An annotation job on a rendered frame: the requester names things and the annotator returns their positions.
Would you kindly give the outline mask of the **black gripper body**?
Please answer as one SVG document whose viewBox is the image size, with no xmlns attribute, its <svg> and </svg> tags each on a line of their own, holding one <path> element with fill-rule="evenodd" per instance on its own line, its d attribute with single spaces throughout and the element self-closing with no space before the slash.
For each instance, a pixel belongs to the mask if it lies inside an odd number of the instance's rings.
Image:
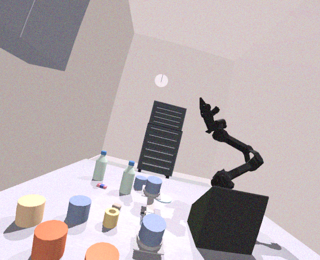
<svg viewBox="0 0 320 260">
<path fill-rule="evenodd" d="M 214 120 L 214 118 L 209 114 L 210 109 L 211 109 L 210 105 L 206 105 L 200 108 L 200 111 L 202 113 L 201 116 L 203 117 L 205 123 Z"/>
</svg>

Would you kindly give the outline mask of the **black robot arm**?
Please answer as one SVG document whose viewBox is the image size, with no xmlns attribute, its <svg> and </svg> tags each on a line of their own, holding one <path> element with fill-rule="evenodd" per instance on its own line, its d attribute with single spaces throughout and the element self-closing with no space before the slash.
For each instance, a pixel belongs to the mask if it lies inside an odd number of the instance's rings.
<svg viewBox="0 0 320 260">
<path fill-rule="evenodd" d="M 212 134 L 214 140 L 219 142 L 225 142 L 231 145 L 235 149 L 241 151 L 245 157 L 245 164 L 228 172 L 225 171 L 225 169 L 217 171 L 217 173 L 213 176 L 211 180 L 212 186 L 233 189 L 234 183 L 231 181 L 232 179 L 246 173 L 247 171 L 256 171 L 256 169 L 258 169 L 264 163 L 259 152 L 255 151 L 252 148 L 252 146 L 246 145 L 243 142 L 237 140 L 236 138 L 233 138 L 232 136 L 228 135 L 226 130 L 224 130 L 224 128 L 227 127 L 226 120 L 212 120 L 207 122 L 206 126 L 208 128 L 208 130 L 206 131 L 207 133 L 210 134 L 212 131 L 214 131 Z M 250 153 L 254 154 L 253 158 L 251 159 L 249 155 Z"/>
</svg>

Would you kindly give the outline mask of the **beige cylinder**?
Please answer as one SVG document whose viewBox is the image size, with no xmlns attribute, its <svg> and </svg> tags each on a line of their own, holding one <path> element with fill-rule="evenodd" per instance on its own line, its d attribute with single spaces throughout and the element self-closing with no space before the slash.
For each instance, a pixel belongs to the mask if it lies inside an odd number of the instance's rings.
<svg viewBox="0 0 320 260">
<path fill-rule="evenodd" d="M 34 227 L 42 222 L 45 197 L 39 194 L 28 194 L 17 201 L 15 224 L 22 228 Z"/>
</svg>

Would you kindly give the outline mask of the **orange cylinder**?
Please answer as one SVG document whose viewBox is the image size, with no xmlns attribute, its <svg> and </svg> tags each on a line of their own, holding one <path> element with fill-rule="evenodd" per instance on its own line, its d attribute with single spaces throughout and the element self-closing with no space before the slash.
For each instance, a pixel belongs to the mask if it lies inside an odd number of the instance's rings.
<svg viewBox="0 0 320 260">
<path fill-rule="evenodd" d="M 34 230 L 32 260 L 60 260 L 63 256 L 68 226 L 60 220 L 49 220 Z"/>
<path fill-rule="evenodd" d="M 114 245 L 100 242 L 87 249 L 84 260 L 119 260 L 119 252 Z"/>
</svg>

